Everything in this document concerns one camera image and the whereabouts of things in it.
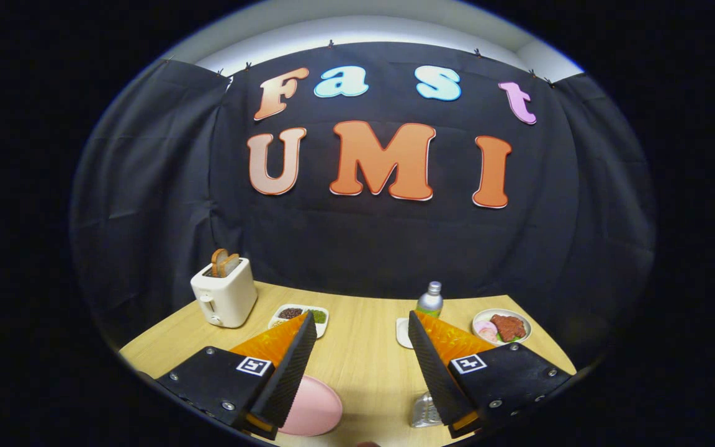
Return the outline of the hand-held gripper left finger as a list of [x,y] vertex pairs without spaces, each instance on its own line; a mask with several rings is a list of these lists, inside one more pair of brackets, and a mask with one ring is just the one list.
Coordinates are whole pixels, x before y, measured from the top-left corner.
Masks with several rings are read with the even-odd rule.
[[204,347],[156,382],[222,425],[274,440],[316,340],[315,317],[305,311],[233,348]]

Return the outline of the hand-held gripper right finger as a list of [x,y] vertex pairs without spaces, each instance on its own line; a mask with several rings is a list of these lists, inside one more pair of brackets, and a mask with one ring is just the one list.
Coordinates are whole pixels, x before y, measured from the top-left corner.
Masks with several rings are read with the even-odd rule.
[[497,347],[422,312],[410,312],[408,336],[452,438],[514,424],[560,394],[572,379],[522,343]]

